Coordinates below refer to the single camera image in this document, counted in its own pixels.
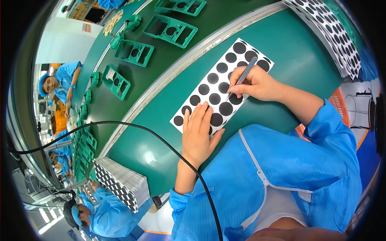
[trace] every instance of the black cable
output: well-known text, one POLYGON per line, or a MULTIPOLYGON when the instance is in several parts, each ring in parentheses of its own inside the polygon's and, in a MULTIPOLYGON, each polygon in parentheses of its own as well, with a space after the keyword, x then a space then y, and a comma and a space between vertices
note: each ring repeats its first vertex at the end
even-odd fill
POLYGON ((41 147, 38 147, 38 148, 35 148, 35 149, 32 149, 32 150, 28 150, 28 151, 10 150, 10 152, 13 153, 13 154, 18 154, 18 155, 25 155, 25 154, 30 154, 30 153, 33 153, 33 152, 37 152, 37 151, 43 150, 46 147, 49 147, 50 145, 54 144, 55 142, 65 138, 66 136, 68 136, 68 135, 70 135, 70 134, 72 134, 72 133, 74 133, 74 132, 76 132, 76 131, 78 131, 80 129, 83 129, 85 127, 92 126, 92 125, 98 125, 98 124, 120 124, 120 125, 133 126, 133 127, 139 128, 139 129, 143 129, 145 131, 148 131, 148 132, 152 133, 158 139, 160 139, 165 145, 167 145, 169 147, 169 149, 172 150, 181 160, 183 160, 186 163, 186 165, 188 165, 188 167, 190 167, 195 172, 195 174, 198 176, 198 178, 201 180, 202 185, 203 185, 203 187, 205 189, 205 193, 208 196, 208 200, 209 200, 209 203, 210 203, 210 207, 212 208, 213 216, 215 218, 218 238, 219 238, 220 241, 223 241, 221 227, 220 227, 220 221, 218 220, 218 216, 217 216, 217 212, 216 212, 216 209, 215 209, 215 205, 213 203, 212 197, 210 196, 210 193, 209 193, 207 184, 204 181, 204 178, 202 178, 201 174, 178 151, 176 151, 167 141, 165 141, 157 133, 155 133, 154 131, 152 131, 152 130, 146 128, 146 127, 143 127, 143 126, 140 126, 140 125, 136 125, 136 124, 132 124, 132 123, 121 122, 121 121, 98 121, 98 122, 91 122, 89 124, 84 124, 84 125, 76 128, 76 129, 73 129, 72 131, 64 134, 63 136, 53 140, 52 142, 50 142, 50 143, 48 143, 48 144, 46 144, 44 146, 41 146, 41 147))

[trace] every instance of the green conveyor belt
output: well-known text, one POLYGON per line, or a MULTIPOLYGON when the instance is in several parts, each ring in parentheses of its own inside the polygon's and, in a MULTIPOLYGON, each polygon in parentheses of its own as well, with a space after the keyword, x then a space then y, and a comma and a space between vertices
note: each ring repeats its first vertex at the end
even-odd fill
MULTIPOLYGON (((323 44, 291 10, 286 9, 244 28, 204 54, 171 81, 133 123, 152 129, 181 151, 182 134, 169 120, 238 37, 275 62, 270 74, 280 82, 328 98, 343 81, 323 44)), ((226 131, 222 140, 204 166, 238 129, 253 123, 283 133, 299 125, 296 117, 282 104, 250 97, 224 126, 226 131)), ((128 127, 108 157, 147 176, 151 196, 168 192, 174 186, 178 157, 145 131, 128 127)))
MULTIPOLYGON (((117 32, 124 21, 140 5, 142 5, 143 2, 145 1, 135 1, 122 7, 124 13, 120 21, 115 25, 113 33, 117 32)), ((153 83, 153 81, 156 80, 157 77, 160 76, 172 63, 174 63, 196 43, 200 42, 212 32, 216 31, 228 22, 231 22, 235 18, 238 18, 239 16, 253 9, 257 9, 273 2, 277 1, 250 0, 244 1, 243 4, 237 4, 237 1, 232 0, 211 0, 200 12, 199 16, 193 17, 178 12, 171 12, 166 14, 157 13, 154 11, 154 5, 157 3, 157 1, 152 1, 139 13, 139 15, 142 17, 142 22, 138 29, 135 30, 135 32, 125 34, 126 39, 150 44, 155 47, 149 64, 147 67, 143 68, 134 64, 120 61, 114 57, 115 50, 110 50, 101 62, 98 71, 103 73, 108 64, 114 64, 118 67, 120 74, 131 81, 132 86, 125 100, 121 101, 116 96, 114 96, 105 85, 99 83, 97 88, 92 89, 93 97, 91 103, 87 105, 89 114, 88 119, 86 120, 120 121, 130 109, 130 107, 134 104, 134 102, 138 99, 138 97, 141 96, 141 94, 153 83), (166 16, 184 21, 198 28, 197 34, 194 36, 186 49, 181 49, 163 40, 153 39, 143 34, 143 29, 155 14, 164 14, 166 16)), ((87 55, 87 58, 82 67, 82 71, 77 83, 77 88, 74 91, 73 108, 75 107, 75 103, 77 103, 79 107, 89 76, 93 72, 94 67, 96 66, 100 56, 102 55, 111 39, 112 37, 110 35, 105 37, 102 31, 95 39, 95 42, 91 47, 90 52, 87 55)), ((91 128, 92 134, 98 140, 98 148, 95 151, 96 157, 101 152, 105 143, 109 140, 115 128, 116 125, 100 125, 93 126, 91 128)))

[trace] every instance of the hand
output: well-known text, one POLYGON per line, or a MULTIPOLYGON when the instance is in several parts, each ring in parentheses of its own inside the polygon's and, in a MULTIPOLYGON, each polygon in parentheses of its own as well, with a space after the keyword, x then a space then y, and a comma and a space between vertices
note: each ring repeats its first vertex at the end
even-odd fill
POLYGON ((101 187, 101 185, 99 183, 97 183, 96 181, 92 181, 91 183, 91 187, 94 189, 94 191, 98 188, 98 187, 101 187))
POLYGON ((208 159, 219 143, 225 129, 217 131, 209 140, 210 119, 213 108, 208 102, 196 106, 189 119, 189 111, 185 111, 183 134, 182 134, 182 156, 196 169, 208 159))
POLYGON ((67 91, 67 102, 66 103, 68 103, 68 102, 71 102, 72 101, 72 97, 73 97, 73 91, 74 91, 74 89, 73 88, 69 88, 68 89, 68 91, 67 91))
POLYGON ((277 82, 257 65, 252 67, 242 84, 235 86, 245 68, 245 66, 242 66, 233 70, 230 76, 228 93, 235 93, 238 98, 240 98, 242 94, 248 94, 261 101, 276 101, 280 96, 279 88, 282 84, 277 82))

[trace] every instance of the person's left hand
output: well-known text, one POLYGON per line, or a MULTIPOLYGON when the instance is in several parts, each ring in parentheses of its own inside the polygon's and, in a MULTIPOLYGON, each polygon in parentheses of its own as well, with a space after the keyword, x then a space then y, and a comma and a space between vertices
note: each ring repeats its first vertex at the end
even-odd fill
POLYGON ((69 119, 70 118, 70 111, 66 110, 64 113, 65 118, 69 119))
POLYGON ((95 190, 97 190, 98 187, 101 187, 101 185, 99 183, 97 183, 96 181, 92 181, 90 183, 91 187, 95 190))
POLYGON ((225 129, 218 130, 213 138, 209 140, 210 119, 213 108, 208 108, 208 102, 198 104, 189 119, 189 111, 185 111, 183 134, 182 134, 182 156, 196 169, 208 159, 219 143, 225 129))
POLYGON ((67 91, 67 103, 72 101, 73 91, 74 91, 74 89, 71 87, 68 89, 68 91, 67 91))

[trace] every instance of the zipper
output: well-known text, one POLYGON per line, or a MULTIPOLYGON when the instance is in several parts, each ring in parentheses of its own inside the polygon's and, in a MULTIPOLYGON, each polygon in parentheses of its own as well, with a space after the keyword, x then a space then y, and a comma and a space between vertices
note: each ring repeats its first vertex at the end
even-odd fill
POLYGON ((247 141, 245 140, 244 138, 244 135, 241 131, 241 129, 239 129, 239 135, 240 135, 240 138, 245 146, 245 148, 247 149, 250 157, 252 158, 253 162, 255 163, 256 167, 257 167, 257 175, 260 177, 260 179, 262 180, 265 188, 266 186, 271 186, 273 188, 276 188, 276 189, 281 189, 281 190, 288 190, 288 191, 297 191, 297 192, 304 192, 304 193, 312 193, 312 191, 309 191, 309 190, 304 190, 304 189, 299 189, 299 188, 293 188, 293 187, 278 187, 278 186, 275 186, 273 185, 272 183, 270 183, 267 179, 267 177, 265 176, 263 170, 261 169, 259 163, 257 162, 255 156, 253 155, 251 149, 249 148, 248 144, 247 144, 247 141))

